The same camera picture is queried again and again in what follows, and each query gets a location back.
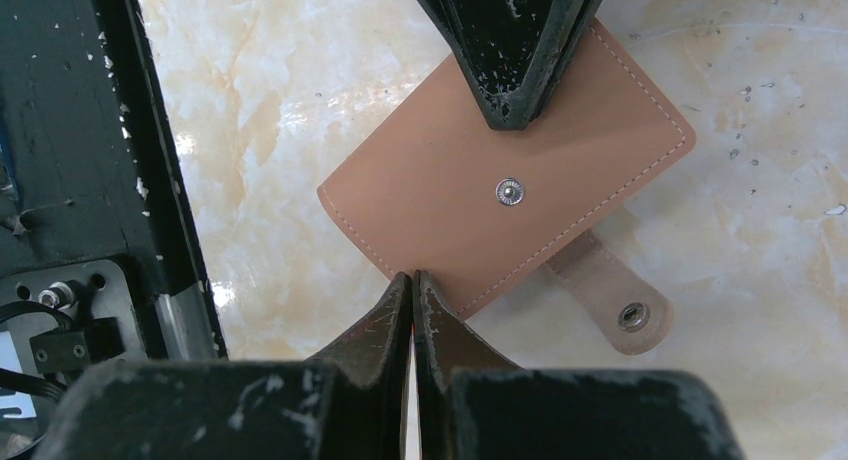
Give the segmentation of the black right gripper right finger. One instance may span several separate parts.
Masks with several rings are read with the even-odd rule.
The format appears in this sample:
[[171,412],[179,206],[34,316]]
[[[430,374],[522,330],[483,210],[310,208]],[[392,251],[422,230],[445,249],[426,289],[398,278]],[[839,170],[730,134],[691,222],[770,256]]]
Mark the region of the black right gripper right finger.
[[677,370],[529,369],[411,281],[425,459],[740,459],[714,392]]

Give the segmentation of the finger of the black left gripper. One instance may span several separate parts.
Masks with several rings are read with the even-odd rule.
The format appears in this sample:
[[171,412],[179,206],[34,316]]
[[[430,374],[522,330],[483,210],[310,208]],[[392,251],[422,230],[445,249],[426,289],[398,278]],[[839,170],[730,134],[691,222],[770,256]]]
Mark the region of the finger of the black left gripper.
[[603,0],[417,0],[489,127],[524,130],[552,100]]

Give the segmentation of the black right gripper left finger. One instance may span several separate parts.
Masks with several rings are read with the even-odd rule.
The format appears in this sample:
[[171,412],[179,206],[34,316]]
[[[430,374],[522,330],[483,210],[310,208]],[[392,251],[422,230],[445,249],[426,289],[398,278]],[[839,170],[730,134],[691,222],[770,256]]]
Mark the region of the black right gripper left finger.
[[38,459],[400,459],[410,277],[301,361],[106,362],[61,401]]

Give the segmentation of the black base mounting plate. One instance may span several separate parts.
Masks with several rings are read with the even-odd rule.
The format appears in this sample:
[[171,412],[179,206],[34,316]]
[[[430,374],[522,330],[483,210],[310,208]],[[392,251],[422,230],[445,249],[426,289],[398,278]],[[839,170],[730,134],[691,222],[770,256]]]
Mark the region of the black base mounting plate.
[[138,0],[1,0],[1,453],[221,459],[225,356]]

